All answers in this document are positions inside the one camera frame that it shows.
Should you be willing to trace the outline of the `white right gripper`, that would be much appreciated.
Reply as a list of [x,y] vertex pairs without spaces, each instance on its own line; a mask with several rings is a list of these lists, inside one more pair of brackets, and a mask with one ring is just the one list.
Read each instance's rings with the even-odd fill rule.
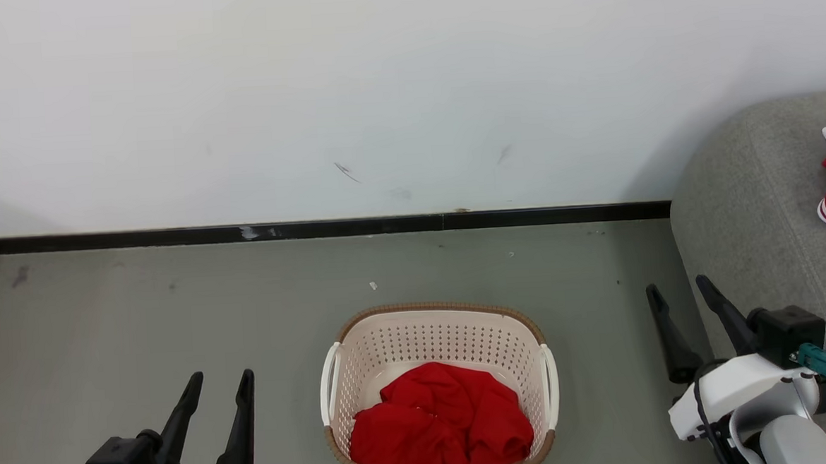
[[[673,321],[668,302],[655,285],[646,298],[661,345],[667,379],[687,385],[669,409],[669,421],[682,441],[699,439],[702,415],[710,423],[726,420],[733,435],[768,429],[781,420],[777,434],[786,441],[822,439],[824,431],[813,419],[820,391],[815,373],[802,366],[780,368],[756,353],[755,332],[747,318],[706,275],[696,285],[707,307],[720,320],[737,356],[711,371],[698,373],[703,359],[694,352]],[[794,420],[791,425],[787,420]]]

